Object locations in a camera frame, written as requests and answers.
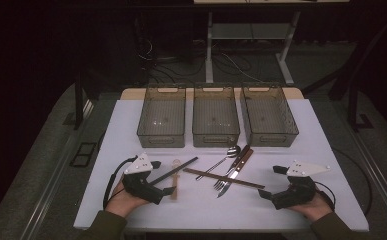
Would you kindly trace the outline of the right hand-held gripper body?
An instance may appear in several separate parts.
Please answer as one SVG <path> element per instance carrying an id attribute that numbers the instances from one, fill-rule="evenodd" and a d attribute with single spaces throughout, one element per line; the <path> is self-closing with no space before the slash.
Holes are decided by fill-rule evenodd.
<path id="1" fill-rule="evenodd" d="M 328 204 L 331 199 L 323 192 L 317 189 L 312 175 L 328 172 L 329 166 L 317 165 L 314 163 L 305 163 L 294 161 L 289 167 L 287 176 L 289 186 L 285 191 L 272 194 L 271 202 L 276 209 L 288 208 L 295 205 L 301 205 L 311 201 L 316 193 L 320 193 Z"/>

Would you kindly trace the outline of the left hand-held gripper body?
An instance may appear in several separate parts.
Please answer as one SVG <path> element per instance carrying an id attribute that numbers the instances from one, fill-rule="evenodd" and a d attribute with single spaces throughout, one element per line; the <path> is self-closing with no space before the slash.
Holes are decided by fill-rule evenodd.
<path id="1" fill-rule="evenodd" d="M 135 197 L 148 202 L 159 204 L 163 198 L 163 191 L 151 185 L 147 178 L 156 166 L 152 164 L 146 153 L 140 154 L 134 162 L 124 170 L 122 183 L 125 190 Z"/>

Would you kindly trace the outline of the clear spoon with wooden handle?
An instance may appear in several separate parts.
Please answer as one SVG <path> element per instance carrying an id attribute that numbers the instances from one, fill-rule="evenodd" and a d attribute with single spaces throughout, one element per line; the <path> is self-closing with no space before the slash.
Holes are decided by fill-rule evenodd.
<path id="1" fill-rule="evenodd" d="M 176 169 L 177 167 L 179 167 L 181 165 L 181 161 L 179 159 L 175 159 L 172 163 L 172 168 L 173 169 Z M 174 187 L 174 191 L 172 193 L 172 195 L 170 196 L 170 198 L 172 200 L 176 200 L 177 199 L 177 194 L 178 194 L 178 191 L 177 191 L 177 186 L 178 186 L 178 178 L 179 178 L 179 174 L 178 172 L 175 172 L 173 175 L 172 175 L 172 186 Z"/>

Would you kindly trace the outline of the knife with wooden handle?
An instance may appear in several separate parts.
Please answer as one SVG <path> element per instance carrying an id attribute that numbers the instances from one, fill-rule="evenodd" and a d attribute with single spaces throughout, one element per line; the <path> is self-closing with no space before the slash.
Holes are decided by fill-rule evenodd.
<path id="1" fill-rule="evenodd" d="M 243 167 L 246 165 L 247 161 L 253 154 L 254 150 L 249 148 L 244 154 L 240 155 L 240 160 L 236 163 L 234 168 L 229 171 L 227 178 L 227 181 L 221 182 L 220 184 L 215 186 L 215 189 L 218 191 L 217 197 L 222 197 L 227 190 L 230 188 L 232 184 L 232 180 L 235 180 L 240 171 L 243 169 Z"/>

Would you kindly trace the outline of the fork with wooden handle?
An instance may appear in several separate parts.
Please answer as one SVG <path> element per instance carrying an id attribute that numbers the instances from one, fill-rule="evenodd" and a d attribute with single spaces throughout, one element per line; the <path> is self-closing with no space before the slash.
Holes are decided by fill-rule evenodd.
<path id="1" fill-rule="evenodd" d="M 250 149 L 249 145 L 245 145 L 244 148 L 241 150 L 240 154 L 236 157 L 234 162 L 231 164 L 230 169 L 226 172 L 225 177 L 228 177 L 237 167 L 237 165 L 240 163 L 241 158 L 247 153 L 247 151 Z M 226 185 L 226 181 L 218 180 L 214 184 L 215 190 L 221 190 Z"/>

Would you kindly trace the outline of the smoky clear plastic bin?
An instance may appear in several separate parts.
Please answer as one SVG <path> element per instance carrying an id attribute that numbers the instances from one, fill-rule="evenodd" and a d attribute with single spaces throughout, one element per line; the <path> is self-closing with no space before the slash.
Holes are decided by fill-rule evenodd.
<path id="1" fill-rule="evenodd" d="M 278 83 L 242 84 L 240 93 L 246 141 L 254 147 L 290 147 L 299 130 Z"/>
<path id="2" fill-rule="evenodd" d="M 232 147 L 237 144 L 240 126 L 232 85 L 195 85 L 192 134 L 195 147 Z"/>
<path id="3" fill-rule="evenodd" d="M 143 148 L 185 146 L 186 87 L 149 84 L 146 88 L 137 136 Z"/>

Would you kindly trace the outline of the metal spoon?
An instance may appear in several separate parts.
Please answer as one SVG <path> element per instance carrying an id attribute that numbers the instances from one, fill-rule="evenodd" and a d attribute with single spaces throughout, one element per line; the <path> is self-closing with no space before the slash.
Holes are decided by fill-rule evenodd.
<path id="1" fill-rule="evenodd" d="M 238 156 L 238 154 L 240 153 L 241 151 L 241 148 L 236 145 L 236 146 L 233 146 L 233 147 L 230 147 L 228 150 L 227 150 L 227 153 L 226 153 L 226 156 L 221 159 L 219 162 L 215 163 L 213 166 L 211 166 L 209 169 L 206 170 L 206 173 L 210 173 L 211 171 L 213 171 L 214 169 L 216 169 L 220 164 L 222 164 L 225 160 L 229 159 L 229 158 L 236 158 Z"/>

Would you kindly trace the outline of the person's right hand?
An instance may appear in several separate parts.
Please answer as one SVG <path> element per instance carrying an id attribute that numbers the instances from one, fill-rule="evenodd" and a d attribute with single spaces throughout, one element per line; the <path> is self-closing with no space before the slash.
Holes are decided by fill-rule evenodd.
<path id="1" fill-rule="evenodd" d="M 311 222 L 315 222 L 332 213 L 329 204 L 319 193 L 316 193 L 311 201 L 301 205 L 291 206 L 289 210 L 302 214 Z"/>

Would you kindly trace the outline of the person's left hand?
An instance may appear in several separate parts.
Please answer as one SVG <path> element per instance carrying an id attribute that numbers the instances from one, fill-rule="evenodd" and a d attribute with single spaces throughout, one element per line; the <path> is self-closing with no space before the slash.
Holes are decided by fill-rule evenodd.
<path id="1" fill-rule="evenodd" d="M 148 204 L 148 201 L 127 193 L 122 182 L 119 182 L 104 210 L 120 217 L 127 217 L 136 208 L 145 204 Z"/>

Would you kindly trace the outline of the black metal stand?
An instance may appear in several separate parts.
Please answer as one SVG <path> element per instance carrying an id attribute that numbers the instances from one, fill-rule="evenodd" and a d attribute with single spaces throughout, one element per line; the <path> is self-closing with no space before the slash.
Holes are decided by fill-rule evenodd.
<path id="1" fill-rule="evenodd" d="M 66 116 L 63 124 L 66 126 L 72 125 L 75 130 L 78 130 L 84 119 L 84 112 L 83 112 L 84 97 L 83 97 L 82 80 L 81 80 L 80 74 L 78 74 L 75 77 L 74 98 L 75 98 L 75 110 Z"/>
<path id="2" fill-rule="evenodd" d="M 357 80 L 358 70 L 355 69 L 351 74 L 350 85 L 349 85 L 349 97 L 348 97 L 348 113 L 347 121 L 351 128 L 358 132 L 360 129 L 371 129 L 372 123 L 365 114 L 358 114 L 358 90 L 359 81 Z"/>

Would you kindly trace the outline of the aluminium rail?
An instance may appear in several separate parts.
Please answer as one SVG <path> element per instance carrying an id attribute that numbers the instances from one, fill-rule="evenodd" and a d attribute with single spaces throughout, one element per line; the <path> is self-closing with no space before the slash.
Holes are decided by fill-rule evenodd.
<path id="1" fill-rule="evenodd" d="M 57 161 L 57 165 L 54 168 L 46 186 L 43 188 L 43 192 L 35 204 L 33 213 L 30 215 L 29 221 L 26 224 L 19 240 L 35 240 L 41 224 L 46 217 L 49 207 L 58 191 L 59 185 L 64 176 L 64 171 L 69 166 L 70 160 L 74 155 L 74 151 L 76 150 L 78 142 L 85 129 L 87 120 L 89 119 L 93 109 L 94 103 L 91 100 L 87 100 L 84 104 L 82 104 L 81 117 L 83 120 L 81 121 L 78 129 L 73 130 L 69 135 L 68 140 L 64 145 L 63 151 Z"/>
<path id="2" fill-rule="evenodd" d="M 387 180 L 385 176 L 377 165 L 375 158 L 370 152 L 370 149 L 365 145 L 363 138 L 359 135 L 359 132 L 348 123 L 347 111 L 342 108 L 340 102 L 335 102 L 334 108 L 336 109 L 337 114 L 340 116 L 342 124 L 345 126 L 349 135 L 353 139 L 354 144 L 360 153 L 360 156 L 363 158 L 363 165 L 387 207 Z"/>

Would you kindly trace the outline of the white frame desk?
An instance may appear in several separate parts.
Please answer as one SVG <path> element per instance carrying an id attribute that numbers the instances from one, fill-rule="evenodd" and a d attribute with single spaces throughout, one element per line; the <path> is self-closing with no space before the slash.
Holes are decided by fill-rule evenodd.
<path id="1" fill-rule="evenodd" d="M 323 7 L 327 4 L 345 5 L 349 0 L 193 0 L 195 7 L 210 7 L 207 10 L 207 42 L 205 73 L 206 82 L 214 80 L 212 44 L 214 40 L 282 40 L 283 48 L 275 54 L 284 82 L 293 84 L 293 78 L 286 63 L 289 48 L 297 29 L 300 15 L 305 7 Z M 233 7 L 239 10 L 257 10 L 259 7 L 292 7 L 293 14 L 287 23 L 216 23 L 213 13 L 217 7 Z"/>

